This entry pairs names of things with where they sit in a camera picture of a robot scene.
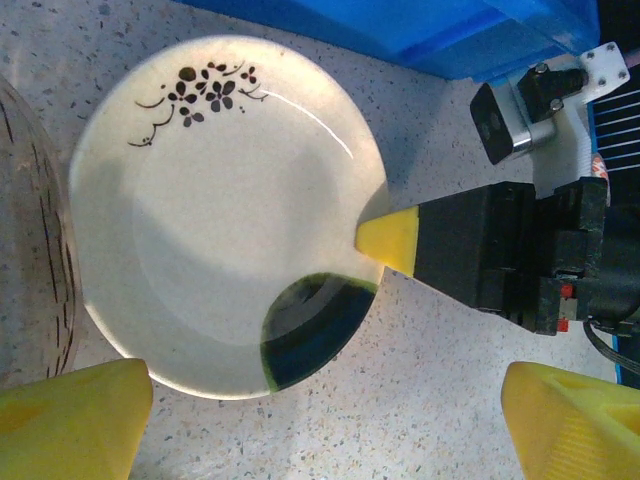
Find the clear glass bowl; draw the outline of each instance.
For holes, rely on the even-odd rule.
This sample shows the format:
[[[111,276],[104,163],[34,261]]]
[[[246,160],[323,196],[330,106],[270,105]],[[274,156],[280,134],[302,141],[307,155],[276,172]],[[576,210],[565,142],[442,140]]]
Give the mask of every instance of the clear glass bowl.
[[[0,389],[73,363],[82,301],[56,167],[40,122],[0,76]]]

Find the blue plastic bin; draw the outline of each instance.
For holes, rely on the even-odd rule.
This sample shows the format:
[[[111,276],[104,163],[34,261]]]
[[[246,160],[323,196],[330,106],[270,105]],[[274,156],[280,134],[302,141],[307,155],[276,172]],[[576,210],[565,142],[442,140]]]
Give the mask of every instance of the blue plastic bin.
[[[439,77],[490,80],[598,45],[597,0],[177,0]]]

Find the black flower pattern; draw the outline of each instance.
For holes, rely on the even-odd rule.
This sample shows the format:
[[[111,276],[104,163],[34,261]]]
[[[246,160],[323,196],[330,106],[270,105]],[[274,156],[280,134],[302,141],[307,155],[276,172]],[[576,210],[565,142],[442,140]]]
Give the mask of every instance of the black flower pattern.
[[[185,127],[190,127],[192,121],[204,122],[204,115],[202,115],[200,112],[191,112],[191,110],[189,110],[187,107],[182,107],[178,111],[180,112],[180,115],[184,117],[182,125],[184,125]]]
[[[190,93],[188,95],[185,95],[186,92],[187,92],[187,86],[185,85],[185,83],[178,82],[176,83],[176,91],[171,92],[169,95],[167,95],[167,98],[172,102],[175,102],[175,101],[182,102],[184,100],[189,103],[195,103],[195,101],[198,99],[196,94]]]
[[[218,113],[220,111],[220,103],[224,105],[227,110],[233,107],[233,99],[229,97],[233,90],[236,88],[236,82],[228,80],[222,85],[220,82],[213,82],[211,86],[212,92],[207,93],[205,97],[207,102],[211,102],[211,111]]]
[[[238,104],[242,98],[245,98],[246,101],[264,101],[268,94],[260,90],[261,84],[258,83],[255,75],[256,68],[249,66],[244,73],[238,73],[245,68],[244,65],[244,61],[230,64],[210,61],[205,68],[199,70],[191,66],[181,68],[174,91],[162,96],[155,103],[135,102],[138,107],[149,110],[168,103],[170,111],[167,112],[164,120],[151,123],[152,131],[150,134],[147,133],[142,136],[141,140],[128,142],[128,144],[133,147],[151,146],[158,129],[168,125],[176,112],[181,115],[184,127],[188,128],[196,123],[204,122],[205,116],[196,110],[199,98],[204,97],[204,101],[209,103],[209,108],[214,113],[230,111],[236,105],[240,113],[245,113],[245,108]],[[163,90],[166,86],[166,82],[162,83],[160,89]]]
[[[240,78],[242,78],[243,80],[249,80],[249,83],[256,83],[257,82],[257,78],[253,76],[253,72],[256,71],[256,67],[249,67],[249,70],[242,73],[240,75]]]

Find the yellow foam pad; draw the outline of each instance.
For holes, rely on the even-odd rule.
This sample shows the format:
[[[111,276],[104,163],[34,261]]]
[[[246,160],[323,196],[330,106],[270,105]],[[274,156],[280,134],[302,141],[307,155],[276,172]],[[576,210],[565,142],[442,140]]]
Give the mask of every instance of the yellow foam pad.
[[[418,244],[418,207],[375,218],[356,232],[356,249],[412,277]]]
[[[640,478],[640,390],[517,362],[502,408],[527,480]]]
[[[0,478],[127,479],[152,393],[135,359],[0,392]]]

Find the plate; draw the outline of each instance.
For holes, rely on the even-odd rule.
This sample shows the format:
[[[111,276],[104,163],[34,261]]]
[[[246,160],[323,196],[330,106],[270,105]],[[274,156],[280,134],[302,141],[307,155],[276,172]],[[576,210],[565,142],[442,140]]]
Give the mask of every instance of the plate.
[[[389,210],[373,136],[327,73],[264,40],[202,38],[132,71],[83,133],[70,196],[94,322],[193,395],[306,378],[382,276],[353,246]]]

